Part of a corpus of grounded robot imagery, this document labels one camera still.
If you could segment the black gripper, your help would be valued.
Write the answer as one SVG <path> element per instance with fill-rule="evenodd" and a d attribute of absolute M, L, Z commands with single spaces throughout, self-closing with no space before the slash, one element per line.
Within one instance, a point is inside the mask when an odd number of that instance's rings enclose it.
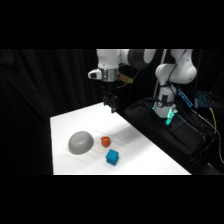
<path fill-rule="evenodd" d="M 102 100 L 104 106 L 110 106 L 111 112 L 115 113 L 118 108 L 118 97 L 116 96 L 118 93 L 118 82 L 102 82 L 101 83 L 101 92 L 102 92 Z"/>

